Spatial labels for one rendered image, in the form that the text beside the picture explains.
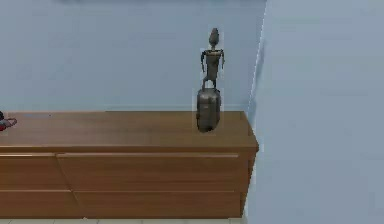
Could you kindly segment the dark grey figure statue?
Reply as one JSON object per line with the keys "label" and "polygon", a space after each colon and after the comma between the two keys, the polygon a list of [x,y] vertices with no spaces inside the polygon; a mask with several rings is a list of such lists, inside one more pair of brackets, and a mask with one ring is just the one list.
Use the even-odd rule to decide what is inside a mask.
{"label": "dark grey figure statue", "polygon": [[213,131],[220,121],[221,94],[217,88],[219,62],[225,64],[225,53],[218,49],[219,31],[213,28],[209,36],[210,48],[200,56],[201,69],[205,74],[201,89],[197,93],[197,128],[200,132]]}

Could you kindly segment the brown wooden chest of drawers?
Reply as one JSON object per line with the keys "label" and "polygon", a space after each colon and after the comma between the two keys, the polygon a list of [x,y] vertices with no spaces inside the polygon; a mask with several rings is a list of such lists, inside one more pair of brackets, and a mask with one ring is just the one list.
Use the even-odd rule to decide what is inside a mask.
{"label": "brown wooden chest of drawers", "polygon": [[0,131],[0,218],[239,218],[259,144],[244,113],[16,112]]}

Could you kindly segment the red and black small object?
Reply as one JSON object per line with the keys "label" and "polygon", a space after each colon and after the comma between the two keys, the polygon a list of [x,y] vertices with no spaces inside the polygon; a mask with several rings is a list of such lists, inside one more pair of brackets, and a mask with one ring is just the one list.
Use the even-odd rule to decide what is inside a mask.
{"label": "red and black small object", "polygon": [[13,127],[16,124],[16,118],[6,118],[4,113],[0,111],[0,132],[6,130],[7,128]]}

